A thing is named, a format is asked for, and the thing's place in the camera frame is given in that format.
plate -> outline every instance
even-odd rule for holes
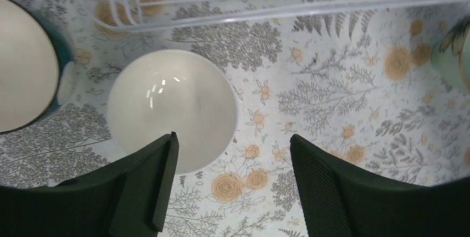
[[[9,0],[0,0],[0,133],[45,113],[59,82],[54,47],[41,25]]]
[[[184,50],[146,54],[117,77],[108,101],[111,136],[131,154],[176,132],[177,174],[216,160],[237,129],[237,101],[223,72]]]

floral tablecloth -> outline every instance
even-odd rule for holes
[[[116,33],[97,28],[76,0],[16,1],[73,37],[80,80],[51,117],[0,136],[2,185],[54,185],[123,157],[106,125],[110,87],[133,59],[166,48],[201,54],[226,73],[239,125],[213,165],[175,177],[159,236],[307,236],[289,154],[294,133],[408,183],[470,174],[470,98],[429,63],[466,5]]]

light green mug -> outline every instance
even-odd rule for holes
[[[466,40],[469,29],[470,16],[466,16],[434,46],[431,59],[445,81],[462,92],[470,92],[470,42]]]

tablecloth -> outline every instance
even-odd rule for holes
[[[470,174],[470,98],[430,64],[432,47],[466,4],[117,33],[97,28],[77,0],[16,1],[73,38],[80,79],[55,114],[0,136],[2,185],[52,186],[123,157],[106,125],[108,93],[128,63],[160,49],[211,59],[239,104],[225,153],[175,177],[161,236],[307,236],[289,153],[295,133],[407,183],[432,186]],[[202,3],[177,12],[218,8]]]

